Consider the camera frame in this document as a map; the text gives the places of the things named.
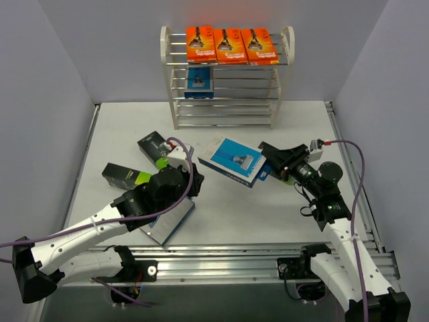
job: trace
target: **screw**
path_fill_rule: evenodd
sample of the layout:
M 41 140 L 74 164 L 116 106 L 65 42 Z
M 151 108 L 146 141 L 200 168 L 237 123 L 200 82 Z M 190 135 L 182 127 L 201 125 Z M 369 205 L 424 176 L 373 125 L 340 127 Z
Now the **screw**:
M 287 271 L 288 271 L 288 265 L 284 263 L 279 265 L 279 272 L 286 273 Z
M 149 266 L 147 268 L 147 273 L 149 274 L 149 276 L 155 276 L 155 274 L 156 274 L 156 267 L 155 266 Z

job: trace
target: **metal shelf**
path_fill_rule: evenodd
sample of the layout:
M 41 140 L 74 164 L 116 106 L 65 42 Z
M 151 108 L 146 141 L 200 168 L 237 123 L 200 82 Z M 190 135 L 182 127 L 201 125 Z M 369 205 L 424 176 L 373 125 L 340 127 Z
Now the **metal shelf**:
M 174 129 L 181 127 L 271 127 L 285 98 L 295 59 L 292 27 L 270 34 L 279 64 L 192 64 L 186 61 L 186 34 L 161 29 L 160 52 Z M 213 66 L 213 99 L 184 97 L 188 65 Z M 286 67 L 284 75 L 278 68 Z

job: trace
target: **cable tie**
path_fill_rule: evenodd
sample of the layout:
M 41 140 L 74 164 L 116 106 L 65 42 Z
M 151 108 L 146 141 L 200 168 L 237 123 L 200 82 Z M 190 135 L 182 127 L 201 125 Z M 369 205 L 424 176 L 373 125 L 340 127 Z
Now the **cable tie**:
M 96 225 L 96 223 L 95 223 L 95 220 L 94 220 L 94 218 L 91 216 L 91 217 L 89 217 L 90 219 L 91 219 L 91 223 L 92 223 L 92 225 L 94 226 L 94 228 L 95 228 L 95 231 L 97 232 L 97 236 L 100 236 L 100 231 L 99 231 L 99 227 Z

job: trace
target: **product box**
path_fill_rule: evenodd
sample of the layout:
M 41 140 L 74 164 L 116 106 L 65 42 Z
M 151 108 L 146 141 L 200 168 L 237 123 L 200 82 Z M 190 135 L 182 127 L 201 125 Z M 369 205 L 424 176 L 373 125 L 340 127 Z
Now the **product box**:
M 207 144 L 198 156 L 201 164 L 232 178 L 248 187 L 253 187 L 260 178 L 265 180 L 265 157 L 261 150 L 251 148 L 220 134 Z
M 186 54 L 188 62 L 216 62 L 211 25 L 186 27 Z
M 241 36 L 250 65 L 278 64 L 278 55 L 268 30 L 265 28 L 243 29 Z
M 151 174 L 108 163 L 103 170 L 103 176 L 111 186 L 123 190 L 131 190 L 139 184 L 149 182 Z M 140 229 L 163 246 L 179 229 L 194 208 L 195 203 L 185 198 L 177 207 L 165 215 L 158 216 L 155 221 L 140 227 Z
M 148 136 L 137 142 L 140 150 L 151 160 L 158 170 L 168 165 L 166 156 L 172 150 L 166 140 L 157 132 L 153 131 Z
M 240 29 L 215 29 L 214 44 L 219 64 L 247 64 L 246 49 Z
M 185 98 L 212 99 L 214 95 L 213 68 L 211 66 L 188 66 L 185 76 Z
M 134 189 L 139 184 L 149 182 L 150 173 L 126 168 L 117 164 L 108 163 L 101 174 L 111 186 L 123 190 Z
M 194 209 L 195 203 L 185 198 L 177 207 L 168 211 L 165 215 L 158 216 L 155 221 L 140 227 L 140 230 L 144 231 L 155 242 L 164 246 Z

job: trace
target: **green label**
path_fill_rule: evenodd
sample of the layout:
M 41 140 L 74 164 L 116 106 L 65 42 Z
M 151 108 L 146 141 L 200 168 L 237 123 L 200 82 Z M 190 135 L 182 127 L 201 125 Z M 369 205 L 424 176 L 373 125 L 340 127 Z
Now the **green label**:
M 135 179 L 135 184 L 138 186 L 139 184 L 147 183 L 151 176 L 152 175 L 150 173 L 140 172 L 137 179 Z
M 158 168 L 158 170 L 165 168 L 167 165 L 168 165 L 167 158 L 160 158 L 156 160 L 156 167 Z

